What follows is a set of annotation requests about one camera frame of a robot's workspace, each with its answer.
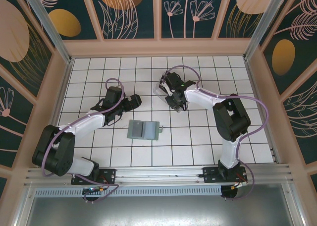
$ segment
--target metal plate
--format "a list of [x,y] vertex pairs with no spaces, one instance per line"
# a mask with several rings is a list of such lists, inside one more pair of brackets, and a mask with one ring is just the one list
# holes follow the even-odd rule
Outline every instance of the metal plate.
[[219,174],[218,167],[211,168],[203,168],[203,176],[205,183],[228,183],[228,182],[239,182],[241,179],[238,177],[242,177],[245,181],[248,181],[246,169],[244,167],[237,168],[235,174],[232,177],[229,177],[227,180],[223,179]]
[[[114,184],[115,182],[115,169],[100,169],[100,177],[96,182],[105,184],[103,177],[107,180],[109,184]],[[91,185],[91,183],[79,178],[75,177],[71,180],[72,185]]]

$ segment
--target metal bracket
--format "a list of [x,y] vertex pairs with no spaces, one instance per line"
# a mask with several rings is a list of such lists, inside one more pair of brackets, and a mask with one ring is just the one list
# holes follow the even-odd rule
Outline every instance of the metal bracket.
[[227,179],[223,179],[222,175],[219,173],[218,167],[203,168],[203,174],[198,175],[198,177],[204,178],[205,183],[232,182],[232,184],[234,184],[241,181],[241,178],[248,181],[246,169],[244,167],[238,167]]
[[[116,169],[100,169],[100,175],[96,182],[100,184],[114,184]],[[75,176],[71,179],[72,185],[91,185],[91,183]]]

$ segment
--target cable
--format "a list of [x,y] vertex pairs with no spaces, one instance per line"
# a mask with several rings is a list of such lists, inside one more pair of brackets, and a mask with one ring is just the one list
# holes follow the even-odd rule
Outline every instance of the cable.
[[252,132],[250,132],[250,133],[248,133],[248,134],[242,136],[242,137],[239,139],[238,144],[237,144],[236,158],[237,158],[237,160],[238,160],[242,165],[244,165],[244,166],[250,171],[251,176],[252,176],[252,188],[251,188],[251,190],[248,192],[248,194],[246,194],[245,196],[242,196],[242,197],[239,197],[239,198],[233,198],[232,200],[240,200],[240,199],[246,198],[246,197],[253,191],[254,184],[255,184],[255,180],[254,180],[254,174],[253,174],[252,170],[250,169],[250,167],[249,167],[246,163],[242,162],[242,161],[239,159],[239,149],[240,149],[241,141],[242,141],[243,139],[245,139],[246,137],[248,137],[248,136],[250,136],[250,135],[252,135],[252,134],[255,134],[255,133],[261,131],[261,130],[267,125],[268,116],[269,116],[269,115],[268,115],[268,109],[267,109],[267,107],[265,106],[265,104],[264,104],[262,101],[260,101],[260,100],[258,100],[258,99],[255,99],[255,98],[253,98],[253,97],[249,97],[249,96],[221,96],[221,95],[216,95],[216,94],[214,94],[214,93],[211,93],[211,92],[208,92],[208,91],[205,91],[205,90],[201,89],[200,86],[199,86],[199,83],[201,82],[201,77],[200,77],[200,75],[198,74],[198,72],[197,72],[195,69],[193,69],[192,67],[189,67],[189,66],[178,65],[178,66],[172,67],[171,69],[169,69],[169,70],[165,73],[165,75],[164,75],[164,77],[163,77],[163,80],[165,80],[166,76],[167,76],[173,69],[176,69],[176,68],[179,68],[179,67],[181,67],[181,68],[188,68],[188,69],[192,70],[192,71],[197,75],[197,77],[198,77],[198,82],[196,83],[197,89],[198,89],[200,92],[202,92],[202,93],[204,93],[204,94],[206,94],[206,95],[209,95],[209,96],[214,97],[214,98],[217,98],[217,99],[248,99],[248,100],[252,100],[252,101],[255,101],[255,102],[259,103],[259,104],[264,108],[264,110],[265,110],[265,121],[264,121],[264,123],[263,123],[258,129],[256,129],[256,130],[254,130],[254,131],[252,131]]
[[[93,117],[93,116],[95,116],[95,115],[98,115],[98,114],[101,114],[101,113],[107,113],[107,112],[109,112],[109,111],[115,109],[115,108],[121,103],[121,101],[124,99],[124,87],[123,87],[122,83],[121,83],[118,79],[116,79],[116,78],[109,78],[109,79],[106,81],[106,83],[105,83],[106,89],[108,90],[107,84],[108,84],[108,82],[111,81],[111,80],[117,81],[117,82],[119,83],[120,87],[121,87],[122,92],[121,92],[121,97],[120,97],[119,101],[118,101],[113,107],[111,107],[110,109],[107,109],[107,110],[101,111],[101,112],[96,112],[96,113],[88,114],[88,115],[86,115],[86,116],[83,116],[83,117],[81,117],[81,118],[75,120],[74,122],[70,123],[67,127],[63,128],[61,131],[59,131],[59,132],[54,136],[54,138],[53,138],[53,139],[51,140],[51,142],[49,143],[49,146],[48,146],[48,148],[47,148],[47,150],[46,150],[46,152],[45,152],[45,154],[44,154],[43,161],[42,161],[42,165],[41,165],[42,175],[43,175],[44,177],[48,177],[48,176],[54,175],[54,173],[45,174],[45,163],[46,163],[46,160],[47,160],[47,158],[48,158],[50,149],[51,149],[52,146],[54,145],[54,142],[56,141],[56,139],[57,139],[64,131],[66,131],[66,130],[72,128],[72,126],[74,126],[75,124],[77,124],[78,122],[80,122],[80,121],[82,121],[82,120],[84,120],[84,119],[86,119],[86,118],[91,118],[91,117]],[[98,200],[96,200],[95,202],[101,201],[102,199],[106,198],[108,195],[112,194],[112,193],[119,187],[118,184],[102,184],[102,183],[99,183],[99,182],[96,182],[96,181],[92,181],[92,180],[89,180],[89,179],[85,178],[85,177],[82,176],[82,175],[75,174],[75,176],[77,176],[77,177],[79,177],[79,178],[81,178],[81,179],[83,179],[83,180],[85,180],[85,181],[87,181],[87,182],[89,182],[89,183],[91,183],[91,184],[95,184],[95,185],[102,185],[102,186],[107,186],[107,187],[116,186],[116,188],[113,189],[113,190],[111,190],[106,196],[104,196],[104,197],[99,197]]]

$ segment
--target purple wire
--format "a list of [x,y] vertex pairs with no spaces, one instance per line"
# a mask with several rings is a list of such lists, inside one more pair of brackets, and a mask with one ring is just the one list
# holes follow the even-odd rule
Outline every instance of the purple wire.
[[[105,110],[105,111],[96,112],[96,113],[92,113],[92,114],[88,114],[88,115],[86,115],[86,116],[83,116],[83,117],[81,117],[81,118],[75,120],[74,122],[70,123],[67,127],[63,128],[61,131],[59,131],[59,132],[54,136],[54,138],[51,140],[51,142],[49,143],[49,146],[48,146],[48,148],[47,148],[47,150],[46,150],[46,152],[45,152],[45,154],[44,154],[43,161],[42,161],[42,165],[41,165],[42,175],[43,175],[43,176],[48,177],[48,176],[54,175],[54,173],[45,174],[45,163],[46,163],[46,160],[47,160],[47,158],[48,158],[50,149],[52,148],[54,142],[56,141],[56,139],[57,139],[64,131],[70,129],[72,126],[74,126],[75,124],[77,124],[78,122],[80,122],[80,121],[82,121],[82,120],[84,120],[84,119],[86,119],[86,118],[90,118],[90,117],[92,117],[92,116],[95,116],[95,115],[98,115],[98,114],[101,114],[101,113],[107,113],[107,112],[113,110],[113,109],[116,108],[116,107],[121,103],[121,101],[124,99],[124,87],[123,87],[122,83],[121,83],[118,79],[116,79],[116,78],[109,78],[109,79],[106,81],[106,83],[105,83],[106,89],[108,90],[107,84],[108,84],[108,82],[111,81],[111,80],[114,80],[114,81],[118,82],[119,85],[120,85],[120,87],[121,87],[122,92],[121,92],[120,100],[119,100],[113,107],[111,107],[110,109],[107,109],[107,110]],[[96,182],[96,181],[92,181],[92,180],[89,180],[89,179],[85,178],[85,177],[82,176],[82,175],[76,174],[76,176],[79,177],[79,178],[82,178],[83,180],[88,181],[88,182],[90,182],[90,183],[92,183],[92,184],[103,185],[103,186],[116,186],[116,188],[113,189],[112,191],[110,191],[106,196],[98,198],[98,200],[96,200],[96,202],[97,202],[97,201],[100,201],[100,200],[102,200],[102,199],[104,199],[104,198],[106,198],[108,195],[112,194],[112,192],[114,192],[114,191],[119,187],[119,185],[117,185],[117,184],[102,184],[102,183],[99,183],[99,182]]]
[[259,127],[258,129],[256,129],[256,130],[254,130],[254,131],[252,131],[252,132],[250,132],[250,133],[248,133],[248,134],[242,136],[242,137],[239,139],[238,144],[237,144],[236,158],[237,158],[237,160],[238,160],[242,165],[244,165],[244,166],[250,171],[251,176],[252,176],[252,187],[251,187],[251,190],[248,192],[248,194],[246,194],[245,196],[242,196],[242,197],[239,197],[239,198],[233,198],[232,200],[240,200],[240,199],[246,198],[246,197],[253,191],[254,184],[255,184],[255,179],[254,179],[254,174],[253,174],[252,170],[250,169],[250,167],[249,167],[246,163],[242,162],[242,161],[239,159],[239,149],[240,149],[241,141],[242,141],[243,139],[245,139],[246,137],[248,137],[248,136],[250,136],[250,135],[252,135],[252,134],[255,134],[255,133],[261,131],[261,130],[267,125],[268,116],[269,116],[269,115],[268,115],[268,109],[267,109],[267,107],[265,106],[265,104],[264,104],[262,101],[260,101],[260,100],[258,100],[258,99],[255,99],[255,98],[253,98],[253,97],[249,97],[249,96],[221,96],[221,95],[216,95],[216,94],[213,94],[213,93],[211,93],[211,92],[208,92],[208,91],[205,91],[205,90],[201,89],[200,86],[199,86],[199,83],[201,82],[201,77],[200,77],[200,75],[198,74],[198,72],[197,72],[195,69],[193,69],[192,67],[189,67],[189,66],[178,65],[178,66],[172,67],[171,69],[169,69],[169,70],[165,73],[165,75],[164,75],[164,77],[163,77],[163,80],[165,80],[166,76],[167,76],[173,69],[180,68],[180,67],[181,67],[181,68],[188,68],[188,69],[192,70],[192,71],[197,75],[197,77],[198,77],[198,82],[196,83],[197,89],[198,89],[199,91],[201,91],[202,93],[206,94],[206,95],[209,95],[209,96],[211,96],[211,97],[218,98],[218,99],[248,99],[248,100],[252,100],[252,101],[255,101],[255,102],[259,103],[259,104],[264,108],[264,110],[265,110],[265,121],[264,121],[264,123],[263,123],[263,124],[261,125],[261,127]]

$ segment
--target purple cable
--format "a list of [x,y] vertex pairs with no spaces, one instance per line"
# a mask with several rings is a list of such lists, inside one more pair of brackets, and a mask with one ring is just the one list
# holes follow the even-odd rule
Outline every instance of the purple cable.
[[197,77],[198,77],[198,82],[197,82],[197,84],[196,84],[197,89],[198,89],[199,91],[201,91],[202,93],[206,94],[206,95],[209,95],[209,96],[211,96],[211,97],[218,98],[218,99],[248,99],[248,100],[252,100],[252,101],[255,101],[255,102],[259,103],[259,104],[264,108],[264,110],[265,110],[265,121],[264,121],[264,123],[261,125],[260,128],[258,128],[258,129],[256,129],[256,130],[254,130],[254,131],[252,131],[252,132],[250,132],[250,133],[248,133],[248,134],[242,136],[242,137],[239,139],[238,144],[237,144],[236,158],[237,158],[237,160],[238,160],[242,165],[244,165],[244,166],[250,171],[251,176],[252,176],[252,187],[251,187],[251,190],[248,192],[248,194],[246,194],[245,196],[242,196],[242,197],[239,197],[239,198],[233,198],[232,200],[240,200],[240,199],[246,198],[246,197],[253,191],[254,184],[255,184],[255,180],[254,180],[254,174],[253,174],[252,170],[250,169],[250,167],[249,167],[246,163],[242,162],[242,161],[239,159],[239,149],[240,149],[241,141],[242,141],[243,139],[245,139],[246,137],[248,137],[248,136],[250,136],[250,135],[252,135],[252,134],[255,134],[255,133],[261,131],[261,130],[267,125],[267,122],[268,122],[268,109],[267,109],[267,107],[265,106],[265,104],[264,104],[262,101],[257,100],[257,99],[255,99],[255,98],[253,98],[253,97],[249,97],[249,96],[221,96],[221,95],[215,95],[215,94],[210,93],[210,92],[208,92],[208,91],[202,90],[202,89],[200,88],[200,86],[199,86],[199,83],[201,82],[200,75],[198,74],[198,72],[197,72],[195,69],[193,69],[192,67],[189,67],[189,66],[178,65],[178,66],[172,67],[171,69],[169,69],[169,70],[165,73],[165,75],[164,75],[164,77],[163,77],[163,80],[165,80],[166,76],[167,76],[173,69],[176,69],[176,68],[179,68],[179,67],[181,67],[181,68],[188,68],[188,69],[192,70],[192,71],[197,75]]
[[[58,133],[54,136],[54,138],[51,140],[51,142],[49,143],[49,146],[48,146],[48,148],[47,148],[47,150],[46,150],[46,152],[45,152],[45,154],[44,154],[43,161],[42,161],[42,165],[41,165],[42,175],[43,175],[43,176],[48,177],[48,176],[54,175],[54,173],[45,174],[45,163],[46,163],[46,160],[47,160],[47,158],[48,158],[50,149],[52,148],[54,142],[56,141],[56,139],[57,139],[64,131],[70,129],[72,126],[74,126],[75,124],[77,124],[78,122],[80,122],[80,121],[82,121],[82,120],[84,120],[84,119],[86,119],[86,118],[90,118],[90,117],[92,117],[92,116],[95,116],[95,115],[98,115],[98,114],[101,114],[101,113],[107,113],[107,112],[113,110],[113,109],[116,108],[116,107],[120,104],[120,102],[124,99],[124,87],[123,87],[122,83],[121,83],[118,79],[116,79],[116,78],[109,78],[109,79],[106,81],[106,83],[105,83],[106,89],[108,90],[107,84],[108,84],[108,82],[111,81],[111,80],[114,80],[114,81],[116,81],[116,82],[118,82],[118,83],[120,84],[120,87],[121,87],[121,90],[122,90],[120,100],[119,100],[113,107],[111,107],[110,109],[107,109],[107,110],[105,110],[105,111],[96,112],[96,113],[92,113],[92,114],[88,114],[88,115],[86,115],[86,116],[83,116],[83,117],[77,119],[76,121],[70,123],[67,127],[63,128],[60,132],[58,132]],[[90,182],[90,183],[92,183],[92,184],[103,185],[103,186],[116,186],[115,189],[113,189],[113,190],[110,191],[106,196],[101,197],[101,198],[106,198],[108,195],[110,195],[112,192],[114,192],[114,191],[119,187],[119,185],[116,185],[116,184],[113,184],[113,185],[111,185],[111,184],[101,184],[101,183],[99,183],[99,182],[89,180],[89,179],[85,178],[85,177],[82,176],[82,175],[76,174],[76,176],[79,177],[79,178],[82,178],[82,179],[84,179],[85,181],[88,181],[88,182]]]

